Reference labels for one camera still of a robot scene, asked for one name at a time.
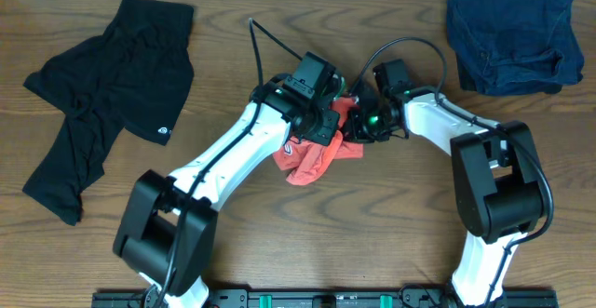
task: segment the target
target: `black pants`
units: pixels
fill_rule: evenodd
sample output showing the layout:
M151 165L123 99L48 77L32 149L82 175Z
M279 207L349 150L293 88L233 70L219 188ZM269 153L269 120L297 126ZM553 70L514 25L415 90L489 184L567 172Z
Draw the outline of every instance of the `black pants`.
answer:
M50 59L25 86L65 113L46 158L23 191L75 225L81 192L125 127L165 145L186 101L193 67L186 48L193 8L122 0L101 36Z

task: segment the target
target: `pink cloth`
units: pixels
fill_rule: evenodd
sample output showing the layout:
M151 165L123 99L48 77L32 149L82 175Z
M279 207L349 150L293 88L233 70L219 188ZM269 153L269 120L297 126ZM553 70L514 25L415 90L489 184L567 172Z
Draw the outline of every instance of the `pink cloth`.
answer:
M347 119L347 111L355 107L352 99L339 98L332 103L332 109L340 114L339 127ZM329 146L315 144L312 141L298 143L295 137L273 154L273 158L281 170L294 170L287 181L293 185L304 186L316 181L327 170L333 159L361 158L364 156L364 145L344 141L344 135L335 131Z

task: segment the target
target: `wooden tabletop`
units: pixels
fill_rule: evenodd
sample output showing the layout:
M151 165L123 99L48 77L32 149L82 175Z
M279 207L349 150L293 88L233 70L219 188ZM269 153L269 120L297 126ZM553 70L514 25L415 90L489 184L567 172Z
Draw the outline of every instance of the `wooden tabletop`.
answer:
M256 85L247 30L254 17L300 53L313 51L352 81L383 43L405 35L446 54L448 97L486 117L525 122L555 197L555 220L522 246L507 286L553 287L562 307L596 302L596 0L575 0L573 28L586 58L584 80L553 96L488 98L459 89L445 36L446 0L166 0L196 7L188 48L190 96L163 147L122 131L105 176L82 195L76 227L21 188L46 155L63 114L22 86L50 57L102 34L120 0L1 0L0 306L89 307L99 288L144 288L112 253L133 183L152 168L168 174L201 154L237 120ZM296 61L258 34L265 76ZM435 84L431 49L406 43L419 82ZM466 236L454 202L450 158L413 137L367 145L360 160L333 162L306 187L285 182L267 158L220 214L205 276L253 288L398 288L444 284Z

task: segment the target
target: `denim fabric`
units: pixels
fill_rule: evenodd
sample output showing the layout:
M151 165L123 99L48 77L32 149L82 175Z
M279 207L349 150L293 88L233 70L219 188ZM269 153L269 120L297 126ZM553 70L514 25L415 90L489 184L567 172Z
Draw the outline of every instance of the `denim fabric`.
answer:
M448 0L462 89L493 96L561 91L582 79L573 0Z

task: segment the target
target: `wood grain surface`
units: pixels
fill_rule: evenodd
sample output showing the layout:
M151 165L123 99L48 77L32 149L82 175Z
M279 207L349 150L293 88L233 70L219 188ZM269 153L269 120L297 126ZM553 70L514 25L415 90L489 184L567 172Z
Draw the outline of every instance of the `wood grain surface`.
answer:
M166 0L196 7L188 48L190 96L165 147L122 131L105 176L83 193L85 216L62 223L22 191L46 155L63 114L22 86L44 62L99 35L120 0L1 0L0 306L89 307L100 288L146 284L112 253L133 183L149 168L168 174L237 120L256 85L247 30L254 17L288 45L314 51L353 79L379 46L417 35L449 61L446 94L486 117L531 128L552 185L556 217L522 246L507 286L553 287L562 307L596 305L596 0L575 0L573 27L585 78L560 94L487 98L457 84L445 36L446 0ZM265 76L292 72L292 56L259 34ZM380 60L404 58L417 81L435 84L440 63L406 43ZM428 141L369 145L360 160L332 163L306 187L263 161L224 207L205 276L253 288L395 288L445 283L459 263L465 229L454 203L450 158Z

